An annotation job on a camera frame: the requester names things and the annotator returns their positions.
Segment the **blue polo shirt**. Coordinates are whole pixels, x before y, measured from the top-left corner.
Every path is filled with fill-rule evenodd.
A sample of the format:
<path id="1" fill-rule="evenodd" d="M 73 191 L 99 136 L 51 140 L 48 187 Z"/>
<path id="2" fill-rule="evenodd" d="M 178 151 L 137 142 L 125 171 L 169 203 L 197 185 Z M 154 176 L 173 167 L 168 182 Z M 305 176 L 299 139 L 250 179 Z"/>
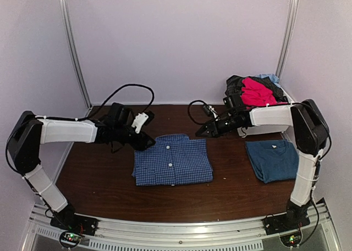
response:
<path id="1" fill-rule="evenodd" d="M 287 140 L 246 142 L 245 148 L 255 176 L 263 183 L 294 180 L 299 156 Z"/>

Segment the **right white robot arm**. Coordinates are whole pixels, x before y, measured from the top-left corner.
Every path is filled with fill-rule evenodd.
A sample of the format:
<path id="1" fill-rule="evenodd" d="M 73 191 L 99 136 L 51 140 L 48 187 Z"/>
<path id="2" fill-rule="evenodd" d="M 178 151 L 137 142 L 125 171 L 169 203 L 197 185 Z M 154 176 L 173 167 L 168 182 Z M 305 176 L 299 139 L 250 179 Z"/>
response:
<path id="1" fill-rule="evenodd" d="M 282 225 L 287 230 L 295 229 L 303 221 L 299 209 L 312 203 L 321 161 L 331 148 L 329 128 L 319 108 L 312 99 L 261 107 L 244 104 L 237 94 L 225 97 L 223 101 L 226 110 L 220 114 L 210 105 L 203 105 L 210 120 L 200 124 L 197 137 L 217 138 L 241 127 L 285 126 L 293 129 L 299 164 L 287 205 L 291 211 L 282 217 Z"/>

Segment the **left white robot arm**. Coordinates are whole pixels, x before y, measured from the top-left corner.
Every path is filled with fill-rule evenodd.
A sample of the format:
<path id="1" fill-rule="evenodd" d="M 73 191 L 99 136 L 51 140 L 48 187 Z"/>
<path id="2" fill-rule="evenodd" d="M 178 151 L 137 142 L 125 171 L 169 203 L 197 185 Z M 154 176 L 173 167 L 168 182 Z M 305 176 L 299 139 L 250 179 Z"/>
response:
<path id="1" fill-rule="evenodd" d="M 108 144 L 115 142 L 130 145 L 136 151 L 145 151 L 155 144 L 155 140 L 142 131 L 155 117 L 144 110 L 132 122 L 132 109 L 113 103 L 101 119 L 57 118 L 35 115 L 31 111 L 21 114 L 5 146 L 5 159 L 9 167 L 19 174 L 42 198 L 47 206 L 59 213 L 58 223 L 67 231 L 79 227 L 79 219 L 66 197 L 44 171 L 39 158 L 40 147 L 46 143 L 80 142 Z"/>

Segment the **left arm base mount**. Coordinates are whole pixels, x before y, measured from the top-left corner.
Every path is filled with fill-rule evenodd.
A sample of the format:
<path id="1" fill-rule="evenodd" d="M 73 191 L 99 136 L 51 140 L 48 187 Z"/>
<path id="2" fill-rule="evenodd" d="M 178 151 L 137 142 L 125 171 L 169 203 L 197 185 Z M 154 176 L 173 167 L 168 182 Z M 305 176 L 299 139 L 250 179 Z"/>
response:
<path id="1" fill-rule="evenodd" d="M 53 227 L 88 236 L 95 235 L 97 224 L 96 218 L 76 214 L 71 203 L 68 203 L 63 210 L 55 211 L 50 221 Z"/>

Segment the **blue checkered shirt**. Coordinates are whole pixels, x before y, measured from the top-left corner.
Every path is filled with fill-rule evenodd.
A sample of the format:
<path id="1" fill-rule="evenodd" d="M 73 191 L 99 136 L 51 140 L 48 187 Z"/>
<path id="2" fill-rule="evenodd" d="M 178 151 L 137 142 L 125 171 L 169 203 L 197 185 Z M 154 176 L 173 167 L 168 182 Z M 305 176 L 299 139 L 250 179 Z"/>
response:
<path id="1" fill-rule="evenodd" d="M 132 177 L 137 186 L 178 186 L 213 181 L 205 139 L 163 135 L 145 151 L 136 151 Z"/>

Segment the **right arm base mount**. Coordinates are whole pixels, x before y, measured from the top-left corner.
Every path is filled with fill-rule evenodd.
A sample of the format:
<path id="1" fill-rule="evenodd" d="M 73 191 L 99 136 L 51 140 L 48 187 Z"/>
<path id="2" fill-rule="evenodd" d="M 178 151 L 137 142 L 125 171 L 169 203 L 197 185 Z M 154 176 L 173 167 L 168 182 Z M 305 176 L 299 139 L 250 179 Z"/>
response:
<path id="1" fill-rule="evenodd" d="M 266 235 L 296 230 L 299 226 L 309 225 L 307 209 L 310 206 L 310 202 L 298 206 L 289 200 L 284 214 L 269 214 L 262 220 Z"/>

